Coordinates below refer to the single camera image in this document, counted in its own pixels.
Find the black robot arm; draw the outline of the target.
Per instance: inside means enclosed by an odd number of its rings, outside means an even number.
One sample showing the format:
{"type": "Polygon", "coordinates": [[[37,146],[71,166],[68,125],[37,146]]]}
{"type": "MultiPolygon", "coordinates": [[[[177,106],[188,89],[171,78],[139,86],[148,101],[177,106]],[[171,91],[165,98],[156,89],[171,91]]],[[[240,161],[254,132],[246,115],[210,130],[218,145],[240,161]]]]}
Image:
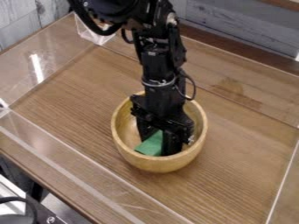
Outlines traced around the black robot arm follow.
{"type": "Polygon", "coordinates": [[[129,97],[131,114],[143,142],[161,136],[157,150],[171,156],[192,140],[195,124],[183,106],[190,76],[183,71],[187,50],[179,18],[169,0],[67,0],[84,25],[101,36],[131,32],[123,40],[135,46],[143,66],[144,93],[129,97]]]}

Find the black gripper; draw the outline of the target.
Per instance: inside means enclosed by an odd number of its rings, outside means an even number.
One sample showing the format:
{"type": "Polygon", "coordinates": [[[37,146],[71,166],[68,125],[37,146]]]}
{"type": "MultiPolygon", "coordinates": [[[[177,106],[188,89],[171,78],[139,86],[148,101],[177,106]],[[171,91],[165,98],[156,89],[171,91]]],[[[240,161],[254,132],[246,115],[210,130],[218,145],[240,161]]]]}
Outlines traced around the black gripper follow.
{"type": "Polygon", "coordinates": [[[163,132],[161,155],[171,156],[183,150],[194,133],[194,121],[183,106],[191,100],[186,96],[186,80],[143,80],[144,94],[133,94],[131,114],[141,141],[157,130],[163,132]]]}

